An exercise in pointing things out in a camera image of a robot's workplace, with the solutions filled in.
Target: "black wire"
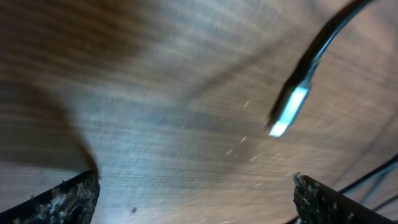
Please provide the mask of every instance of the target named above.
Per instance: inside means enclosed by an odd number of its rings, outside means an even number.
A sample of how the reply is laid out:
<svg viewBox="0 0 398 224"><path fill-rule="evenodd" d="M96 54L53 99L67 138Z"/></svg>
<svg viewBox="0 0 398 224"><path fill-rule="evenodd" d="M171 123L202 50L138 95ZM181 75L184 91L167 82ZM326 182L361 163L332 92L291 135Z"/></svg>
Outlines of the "black wire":
<svg viewBox="0 0 398 224"><path fill-rule="evenodd" d="M358 202L361 205L365 205L366 202L376 193L376 191L380 188L383 180L387 177L388 173L386 172L380 175L377 180L373 183L372 187L363 195L362 199Z"/></svg>
<svg viewBox="0 0 398 224"><path fill-rule="evenodd" d="M286 81L291 85L298 85L309 80L317 68L320 58L325 53L331 41L341 29L357 15L357 13L374 0L354 0L333 16L314 38L307 51L299 60L295 71Z"/></svg>
<svg viewBox="0 0 398 224"><path fill-rule="evenodd" d="M387 200L385 200L383 203L381 203L380 205L374 207L373 211L376 212L382 208L384 208L385 206L391 204L392 202L394 202L395 200L398 200L398 195L395 195Z"/></svg>
<svg viewBox="0 0 398 224"><path fill-rule="evenodd" d="M355 180L352 184L349 186L341 189L339 193L341 194L349 194L358 188L362 187L364 184L369 182L375 177L379 177L380 175L383 175L387 172L390 172L395 166L398 166L398 154L396 154L392 159L388 160L385 162L383 165L379 166L378 168L372 170L365 176L359 178L358 180Z"/></svg>

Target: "black cable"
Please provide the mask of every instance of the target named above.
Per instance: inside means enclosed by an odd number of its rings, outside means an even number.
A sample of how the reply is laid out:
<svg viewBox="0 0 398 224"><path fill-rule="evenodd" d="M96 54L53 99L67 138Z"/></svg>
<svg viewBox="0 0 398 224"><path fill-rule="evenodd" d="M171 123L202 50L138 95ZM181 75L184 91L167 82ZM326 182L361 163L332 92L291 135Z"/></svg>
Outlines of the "black cable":
<svg viewBox="0 0 398 224"><path fill-rule="evenodd" d="M381 203L380 205L374 207L373 211L376 212L382 208L384 208L385 206L391 204L392 202L394 202L395 200L398 200L398 195L395 195L387 200L385 200L383 203Z"/></svg>
<svg viewBox="0 0 398 224"><path fill-rule="evenodd" d="M398 166L398 154L396 154L392 159L388 160L387 162L385 162L383 165L379 166L378 168L372 170L365 176L359 178L358 180L355 180L355 182L353 182L349 186L341 189L339 191L339 193L349 194L349 193L357 190L358 188L362 187L364 184L366 184L373 178L379 177L380 175L383 175L386 172L391 171L396 166Z"/></svg>
<svg viewBox="0 0 398 224"><path fill-rule="evenodd" d="M314 38L286 80L269 115L269 135L281 136L294 122L310 91L310 80L331 41L357 13L374 0L354 0L333 16Z"/></svg>
<svg viewBox="0 0 398 224"><path fill-rule="evenodd" d="M382 175L380 175L377 180L373 183L372 187L362 196L362 199L358 202L361 205L365 205L366 202L376 193L376 191L380 188L381 184L383 183L383 180L387 177L388 173L386 172Z"/></svg>
<svg viewBox="0 0 398 224"><path fill-rule="evenodd" d="M312 75L319 64L321 56L325 53L327 47L336 35L352 20L357 13L374 0L354 0L341 9L333 16L314 38L307 51L299 60L295 72L289 80L298 80L312 78Z"/></svg>

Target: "textured black surface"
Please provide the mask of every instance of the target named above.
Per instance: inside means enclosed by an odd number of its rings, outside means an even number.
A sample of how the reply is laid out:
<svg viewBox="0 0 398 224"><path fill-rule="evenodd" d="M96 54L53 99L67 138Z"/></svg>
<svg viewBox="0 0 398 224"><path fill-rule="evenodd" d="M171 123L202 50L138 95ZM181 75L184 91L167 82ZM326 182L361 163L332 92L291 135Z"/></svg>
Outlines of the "textured black surface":
<svg viewBox="0 0 398 224"><path fill-rule="evenodd" d="M294 203L302 223L394 223L305 175L295 175Z"/></svg>
<svg viewBox="0 0 398 224"><path fill-rule="evenodd" d="M89 170L0 213L0 223L89 224L99 196L98 176Z"/></svg>

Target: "cable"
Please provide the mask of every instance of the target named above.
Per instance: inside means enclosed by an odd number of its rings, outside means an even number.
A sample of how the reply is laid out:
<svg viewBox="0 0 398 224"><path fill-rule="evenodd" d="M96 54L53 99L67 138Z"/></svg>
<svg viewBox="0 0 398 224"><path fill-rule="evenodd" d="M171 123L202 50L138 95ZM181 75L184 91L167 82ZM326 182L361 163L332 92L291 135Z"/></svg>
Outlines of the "cable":
<svg viewBox="0 0 398 224"><path fill-rule="evenodd" d="M392 202L394 202L395 200L398 200L398 195L395 195L387 200L385 200L383 203L381 203L380 205L374 207L373 211L376 212L382 208L384 208L385 206L391 204Z"/></svg>
<svg viewBox="0 0 398 224"><path fill-rule="evenodd" d="M378 177L380 175L385 174L386 172L391 171L393 168L395 168L398 165L398 154L396 154L392 159L388 160L385 162L383 165L379 166L378 168L372 170L365 176L359 178L358 180L355 180L352 184L349 186L341 189L339 193L341 194L350 194L351 192L357 190L358 188L362 187L364 184L368 183L370 180L372 180L375 177Z"/></svg>
<svg viewBox="0 0 398 224"><path fill-rule="evenodd" d="M380 175L375 183L372 185L372 187L365 193L365 195L358 203L360 203L361 205L365 205L366 202L372 197L372 195L374 195L375 192L380 188L380 185L383 183L383 180L387 177L388 173L390 172L386 172Z"/></svg>
<svg viewBox="0 0 398 224"><path fill-rule="evenodd" d="M314 38L286 80L269 115L270 136L279 137L294 122L310 91L310 80L331 41L357 13L374 0L354 0L333 16Z"/></svg>

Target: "wood grain surface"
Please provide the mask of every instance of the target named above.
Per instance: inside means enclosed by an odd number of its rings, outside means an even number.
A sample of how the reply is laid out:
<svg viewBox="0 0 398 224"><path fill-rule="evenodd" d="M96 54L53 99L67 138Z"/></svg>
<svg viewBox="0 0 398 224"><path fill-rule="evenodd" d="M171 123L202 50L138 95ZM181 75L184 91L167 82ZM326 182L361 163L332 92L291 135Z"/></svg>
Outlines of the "wood grain surface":
<svg viewBox="0 0 398 224"><path fill-rule="evenodd" d="M398 152L395 0L336 37L284 136L263 128L347 2L1 1L0 210L91 168L92 223L286 222L294 173L340 189Z"/></svg>

